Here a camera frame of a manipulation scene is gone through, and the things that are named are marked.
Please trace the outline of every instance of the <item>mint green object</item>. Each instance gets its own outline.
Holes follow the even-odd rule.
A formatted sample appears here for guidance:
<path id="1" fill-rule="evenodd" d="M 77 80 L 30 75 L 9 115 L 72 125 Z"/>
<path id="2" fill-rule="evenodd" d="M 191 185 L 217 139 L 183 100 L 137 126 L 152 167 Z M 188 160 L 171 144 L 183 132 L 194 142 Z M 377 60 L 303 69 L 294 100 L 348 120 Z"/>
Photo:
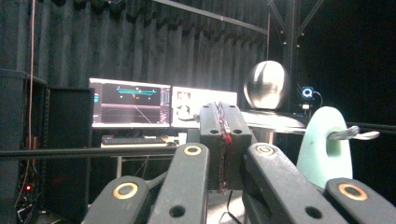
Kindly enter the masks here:
<path id="1" fill-rule="evenodd" d="M 328 139 L 330 133 L 346 129 L 344 117 L 333 107 L 324 106 L 312 116 L 297 160 L 298 170 L 311 183 L 325 188 L 330 179 L 352 178 L 349 141 Z"/>

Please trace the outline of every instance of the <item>white monitor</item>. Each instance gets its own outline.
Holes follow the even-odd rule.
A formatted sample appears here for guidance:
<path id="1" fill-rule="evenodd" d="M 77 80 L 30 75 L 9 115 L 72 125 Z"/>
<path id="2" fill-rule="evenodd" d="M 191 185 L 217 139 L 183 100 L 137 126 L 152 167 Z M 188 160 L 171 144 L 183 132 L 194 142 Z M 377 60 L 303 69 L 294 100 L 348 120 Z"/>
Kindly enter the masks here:
<path id="1" fill-rule="evenodd" d="M 199 128 L 194 119 L 203 105 L 216 101 L 236 105 L 237 94 L 233 91 L 212 91 L 187 87 L 172 87 L 172 121 L 177 128 Z"/>

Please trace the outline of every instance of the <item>computer monitor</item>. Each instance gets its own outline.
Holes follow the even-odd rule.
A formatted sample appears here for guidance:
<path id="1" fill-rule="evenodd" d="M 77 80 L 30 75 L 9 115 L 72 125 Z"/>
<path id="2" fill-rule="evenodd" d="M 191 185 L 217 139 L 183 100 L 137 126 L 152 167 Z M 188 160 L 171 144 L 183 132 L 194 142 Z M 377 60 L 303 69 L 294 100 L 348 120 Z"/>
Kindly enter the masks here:
<path id="1" fill-rule="evenodd" d="M 169 127 L 169 85 L 90 78 L 93 128 Z"/>
<path id="2" fill-rule="evenodd" d="M 199 128 L 194 115 L 199 115 L 203 105 L 220 101 L 236 105 L 237 94 L 232 91 L 212 91 L 186 87 L 172 87 L 172 121 L 177 128 Z"/>

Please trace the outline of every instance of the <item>cable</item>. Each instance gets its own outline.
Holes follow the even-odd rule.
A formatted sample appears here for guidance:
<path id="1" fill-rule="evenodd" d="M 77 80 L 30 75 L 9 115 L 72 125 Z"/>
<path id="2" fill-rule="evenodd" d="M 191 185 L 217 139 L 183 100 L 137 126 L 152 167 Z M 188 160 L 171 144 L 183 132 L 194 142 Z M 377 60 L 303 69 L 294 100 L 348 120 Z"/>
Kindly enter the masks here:
<path id="1" fill-rule="evenodd" d="M 298 88 L 298 91 L 301 92 L 302 88 L 300 86 L 300 83 L 298 83 L 298 82 L 297 82 L 297 88 Z"/>
<path id="2" fill-rule="evenodd" d="M 35 0 L 32 0 L 32 14 L 31 14 L 31 61 L 30 61 L 30 96 L 29 96 L 29 115 L 28 115 L 28 141 L 26 149 L 32 149 L 32 114 L 33 114 L 33 77 L 34 77 L 34 61 L 35 61 Z M 30 161 L 26 162 L 26 169 L 24 172 L 21 189 L 17 200 L 15 201 L 14 207 L 18 206 L 18 202 L 21 200 L 22 193 L 26 185 L 26 179 L 29 173 Z"/>
<path id="3" fill-rule="evenodd" d="M 56 220 L 56 221 L 51 222 L 50 224 L 55 224 L 55 223 L 58 223 L 58 222 L 60 222 L 60 221 L 62 221 L 62 220 L 61 220 L 61 219 L 58 219 L 58 220 Z"/>
<path id="4" fill-rule="evenodd" d="M 33 204 L 32 210 L 31 210 L 30 214 L 27 216 L 27 218 L 25 219 L 24 223 L 30 223 L 30 220 L 32 219 L 33 213 L 35 211 L 35 206 L 36 206 L 36 203 Z"/>
<path id="5" fill-rule="evenodd" d="M 118 4 L 118 3 L 120 3 L 122 0 L 107 0 L 107 2 L 109 3 L 109 4 Z"/>
<path id="6" fill-rule="evenodd" d="M 228 202 L 227 202 L 227 214 L 238 224 L 242 224 L 238 218 L 236 218 L 231 212 L 230 212 L 230 202 L 231 198 L 233 197 L 233 190 L 230 191 L 230 196 L 228 196 Z"/>
<path id="7" fill-rule="evenodd" d="M 297 88 L 296 91 L 297 91 L 297 95 L 301 96 L 301 90 L 299 90 L 299 89 Z"/>
<path id="8" fill-rule="evenodd" d="M 321 96 L 321 94 L 318 91 L 314 91 L 314 93 L 316 93 L 320 97 L 320 106 L 319 106 L 319 108 L 321 108 L 323 106 L 323 97 Z"/>
<path id="9" fill-rule="evenodd" d="M 145 167 L 145 168 L 143 169 L 143 174 L 142 174 L 142 179 L 143 179 L 143 177 L 145 176 L 145 173 L 146 173 L 146 168 L 147 168 L 147 163 L 148 163 L 148 162 L 149 162 L 149 156 L 147 156 L 147 157 L 145 158 L 145 160 L 143 161 L 142 165 L 140 165 L 139 169 L 136 171 L 136 173 L 134 174 L 134 176 L 137 176 L 137 174 L 139 174 L 140 170 L 141 170 L 143 167 Z"/>

